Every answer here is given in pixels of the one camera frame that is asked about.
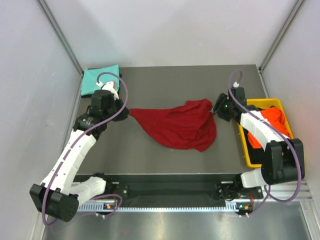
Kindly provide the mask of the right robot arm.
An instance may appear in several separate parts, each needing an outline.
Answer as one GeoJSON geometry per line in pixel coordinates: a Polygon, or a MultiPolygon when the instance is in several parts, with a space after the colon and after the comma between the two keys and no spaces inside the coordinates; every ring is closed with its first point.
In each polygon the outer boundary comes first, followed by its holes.
{"type": "Polygon", "coordinates": [[[231,87],[221,93],[211,111],[229,122],[236,121],[252,134],[263,149],[261,167],[236,176],[233,192],[245,198],[252,188],[301,181],[305,176],[304,146],[298,138],[289,138],[262,115],[262,110],[248,104],[243,87],[231,87]]]}

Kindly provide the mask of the dark red t-shirt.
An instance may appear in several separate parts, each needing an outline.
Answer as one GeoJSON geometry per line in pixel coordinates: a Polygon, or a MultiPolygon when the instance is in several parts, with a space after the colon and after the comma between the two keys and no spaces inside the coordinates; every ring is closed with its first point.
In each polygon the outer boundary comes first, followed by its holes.
{"type": "Polygon", "coordinates": [[[217,137],[212,108],[208,99],[188,100],[174,108],[132,108],[130,116],[153,140],[165,147],[204,152],[217,137]]]}

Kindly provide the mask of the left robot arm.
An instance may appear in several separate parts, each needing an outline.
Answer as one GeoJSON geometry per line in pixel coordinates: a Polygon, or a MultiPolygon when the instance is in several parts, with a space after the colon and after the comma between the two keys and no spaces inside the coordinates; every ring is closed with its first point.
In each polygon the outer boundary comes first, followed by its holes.
{"type": "Polygon", "coordinates": [[[41,184],[33,184],[29,190],[43,217],[69,222],[85,202],[97,196],[106,199],[113,194],[112,180],[103,173],[95,173],[76,186],[72,184],[87,153],[106,130],[107,123],[123,121],[128,115],[129,110],[116,90],[100,89],[93,93],[91,104],[76,119],[68,143],[51,172],[41,184]]]}

